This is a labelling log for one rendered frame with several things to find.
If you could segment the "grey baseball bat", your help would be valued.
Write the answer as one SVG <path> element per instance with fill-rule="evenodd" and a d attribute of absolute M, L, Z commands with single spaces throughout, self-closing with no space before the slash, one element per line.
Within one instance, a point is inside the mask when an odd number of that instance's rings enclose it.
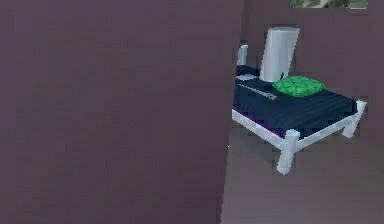
<path fill-rule="evenodd" d="M 266 98 L 268 98 L 268 99 L 270 99 L 270 100 L 275 100 L 275 99 L 277 98 L 277 96 L 274 95 L 274 94 L 272 94 L 272 93 L 263 92 L 263 91 L 258 90 L 258 89 L 256 89 L 256 88 L 252 88 L 252 87 L 249 87 L 249 86 L 246 86 L 246 85 L 243 85 L 243 84 L 238 84 L 238 86 L 241 86 L 241 87 L 243 87 L 243 88 L 246 88 L 246 89 L 248 89 L 248 90 L 250 90 L 250 91 L 252 91 L 252 92 L 254 92 L 254 93 L 257 93 L 257 94 L 259 94 L 259 95 L 261 95 L 261 96 L 263 96 L 263 97 L 266 97 Z"/>

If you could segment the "white bed with navy cover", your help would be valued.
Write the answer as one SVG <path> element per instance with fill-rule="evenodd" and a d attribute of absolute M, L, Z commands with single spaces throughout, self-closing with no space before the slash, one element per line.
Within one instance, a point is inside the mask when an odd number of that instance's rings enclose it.
<path fill-rule="evenodd" d="M 297 152 L 338 131 L 351 138 L 367 103 L 326 88 L 312 96 L 292 97 L 280 93 L 272 83 L 289 74 L 300 30 L 272 27 L 259 69 L 246 64 L 248 46 L 238 50 L 238 62 L 232 104 L 232 119 L 280 151 L 279 173 L 287 174 Z M 270 100 L 243 84 L 277 96 Z"/>

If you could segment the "green pillow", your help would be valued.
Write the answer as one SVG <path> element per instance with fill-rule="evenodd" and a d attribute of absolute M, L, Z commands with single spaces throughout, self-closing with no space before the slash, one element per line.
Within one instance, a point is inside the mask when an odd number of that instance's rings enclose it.
<path fill-rule="evenodd" d="M 272 83 L 280 93 L 292 97 L 312 96 L 325 89 L 323 83 L 304 76 L 291 76 Z"/>

